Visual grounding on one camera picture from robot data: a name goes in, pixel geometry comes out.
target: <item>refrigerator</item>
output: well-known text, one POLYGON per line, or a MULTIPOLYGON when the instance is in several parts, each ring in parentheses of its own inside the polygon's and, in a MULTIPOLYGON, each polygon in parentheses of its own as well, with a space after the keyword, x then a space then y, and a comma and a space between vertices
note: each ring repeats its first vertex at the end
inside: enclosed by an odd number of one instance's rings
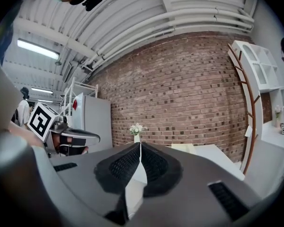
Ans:
POLYGON ((76 96, 72 105, 72 127, 100 136, 100 142, 89 146, 89 153, 113 147, 110 101, 84 95, 76 96))

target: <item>white flowers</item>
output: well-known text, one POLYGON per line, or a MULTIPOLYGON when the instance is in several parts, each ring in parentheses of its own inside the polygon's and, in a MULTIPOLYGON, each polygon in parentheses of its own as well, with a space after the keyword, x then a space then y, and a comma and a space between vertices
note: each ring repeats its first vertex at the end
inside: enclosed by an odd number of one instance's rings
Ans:
POLYGON ((131 132, 131 134, 133 135, 138 135, 140 132, 142 132, 143 130, 147 130, 147 127, 143 127, 142 125, 140 125, 139 123, 136 123, 135 125, 132 125, 129 129, 129 131, 131 132))
POLYGON ((275 107, 275 115, 276 115, 276 118, 277 118, 277 119, 280 118, 281 111, 282 111, 281 107, 280 107, 279 105, 277 105, 277 106, 275 107))

